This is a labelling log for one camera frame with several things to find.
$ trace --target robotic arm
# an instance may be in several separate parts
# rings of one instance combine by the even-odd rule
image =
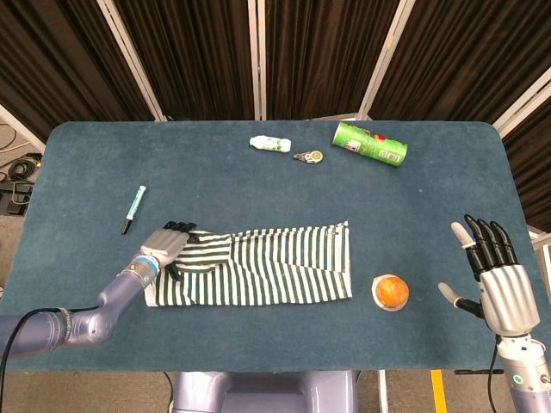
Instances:
[[[0,352],[7,359],[8,353],[10,357],[41,354],[56,348],[105,343],[115,332],[119,317],[155,280],[159,270],[176,259],[193,228],[195,224],[171,221],[153,232],[127,267],[99,294],[93,309],[52,308],[23,317],[1,316]]]
[[[474,239],[458,222],[451,228],[467,253],[480,302],[460,297],[443,282],[438,288],[454,307],[486,320],[496,334],[498,354],[517,412],[548,413],[551,377],[545,347],[530,335],[540,323],[540,316],[526,270],[518,263],[511,240],[498,223],[487,224],[470,215],[465,215],[465,220]]]

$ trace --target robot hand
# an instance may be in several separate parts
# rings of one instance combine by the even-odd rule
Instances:
[[[139,249],[139,254],[153,256],[159,265],[164,268],[174,262],[182,247],[189,240],[189,232],[195,229],[194,223],[167,222],[166,225],[156,230]]]
[[[497,222],[465,215],[474,239],[458,222],[451,225],[479,285],[480,304],[459,297],[445,283],[440,291],[455,307],[484,318],[499,336],[530,333],[540,323],[536,301],[526,270],[518,264],[507,232]]]

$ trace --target striped cloth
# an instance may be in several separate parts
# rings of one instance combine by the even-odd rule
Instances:
[[[311,304],[352,297],[348,222],[215,235],[193,231],[176,259],[183,281],[161,271],[149,306]]]

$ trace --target black curtain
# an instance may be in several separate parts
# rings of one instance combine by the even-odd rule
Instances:
[[[96,2],[0,2],[0,103],[43,141],[68,120],[152,120]]]
[[[505,136],[527,222],[551,232],[551,98]]]
[[[369,114],[494,122],[551,66],[548,0],[417,0]]]
[[[357,112],[398,0],[267,0],[268,119]]]
[[[247,0],[116,0],[165,115],[254,119]]]

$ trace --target can label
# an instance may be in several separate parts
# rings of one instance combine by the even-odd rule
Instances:
[[[343,122],[338,124],[333,144],[394,166],[404,162],[407,153],[406,144]]]

